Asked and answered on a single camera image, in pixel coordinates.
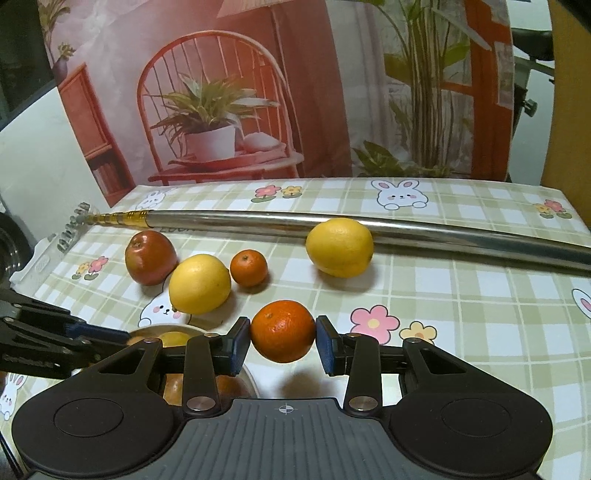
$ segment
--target fruit bowl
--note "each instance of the fruit bowl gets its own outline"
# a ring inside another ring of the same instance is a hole
[[[186,333],[191,337],[207,333],[205,330],[201,330],[200,328],[194,327],[192,325],[182,325],[178,323],[160,323],[157,325],[149,325],[147,327],[138,328],[137,330],[131,331],[129,334],[132,336],[132,338],[136,336],[147,338],[157,337],[165,332],[181,332]],[[248,371],[246,365],[242,366],[242,370],[240,370],[240,373],[236,377],[244,382],[251,398],[259,398],[260,394],[256,387],[256,383],[251,373]]]

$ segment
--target bunny print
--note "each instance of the bunny print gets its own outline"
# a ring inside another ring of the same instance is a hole
[[[26,379],[24,375],[7,374],[6,386],[0,397],[0,413],[4,415],[4,420],[8,421],[10,415],[14,413],[18,389],[23,386]]]
[[[170,275],[162,287],[162,293],[148,303],[139,316],[138,327],[147,327],[156,323],[188,323],[191,316],[175,309],[170,303],[168,284]]]
[[[575,288],[573,290],[574,302],[579,307],[579,310],[583,312],[588,319],[591,319],[591,297],[587,295],[583,290]]]
[[[396,186],[386,180],[374,180],[371,185],[379,190],[378,203],[386,210],[425,208],[429,201],[426,195],[417,190],[418,180],[403,180]]]
[[[154,210],[166,198],[166,194],[175,191],[176,188],[170,190],[153,190],[146,197],[138,203],[135,210]]]

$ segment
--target red apple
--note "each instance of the red apple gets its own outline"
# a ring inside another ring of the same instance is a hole
[[[172,243],[155,230],[136,233],[125,248],[127,271],[141,285],[162,283],[177,264],[177,253]]]

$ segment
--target checkered tablecloth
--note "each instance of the checkered tablecloth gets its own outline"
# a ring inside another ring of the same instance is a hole
[[[408,180],[389,181],[408,190],[404,187]],[[384,197],[378,202],[379,191],[370,179],[139,186],[113,210],[146,207],[365,215],[465,225],[591,246],[589,230],[556,190],[426,179],[414,190],[409,195],[416,194],[418,203],[413,206],[412,200],[394,199],[400,203],[395,209]],[[426,201],[419,202],[423,196]],[[126,272],[124,249],[133,233],[124,228],[92,227],[35,296],[91,323],[134,329],[139,313],[160,290],[141,289]],[[540,470],[545,480],[591,478],[588,278],[474,263],[460,255],[433,258],[417,251],[379,248],[364,274],[341,280],[314,269],[303,241],[213,232],[164,233],[181,259],[206,252],[229,265],[238,251],[252,248],[261,251],[269,263],[271,279],[266,289],[246,293],[234,286],[222,307],[192,318],[192,324],[225,333],[238,316],[252,318],[262,306],[279,299],[297,300],[314,316],[328,315],[340,332],[370,331],[370,320],[383,320],[381,324],[386,325],[385,316],[394,317],[389,329],[375,329],[383,343],[401,345],[406,336],[423,336],[544,404],[554,422],[554,440]],[[314,348],[288,365],[273,364],[251,348],[246,364],[264,397],[335,396],[342,401],[347,379],[324,375]],[[17,408],[50,384],[27,378],[18,391]],[[400,398],[396,377],[384,376],[383,385],[385,403],[396,402]],[[11,418],[2,421],[5,435]]]

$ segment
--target red chair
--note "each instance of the red chair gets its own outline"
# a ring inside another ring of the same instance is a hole
[[[184,92],[179,73],[207,81],[235,77],[256,96],[274,100],[278,107],[257,108],[256,119],[243,119],[243,133],[264,132],[285,144],[285,156],[266,161],[255,155],[212,163],[194,163],[187,155],[183,136],[171,139],[173,132],[151,129],[168,117],[166,101],[157,95]],[[162,48],[146,65],[137,90],[139,115],[154,156],[158,173],[149,181],[259,180],[297,178],[297,165],[303,155],[294,151],[290,124],[293,106],[285,77],[271,53],[255,40],[235,32],[204,30],[180,37]]]

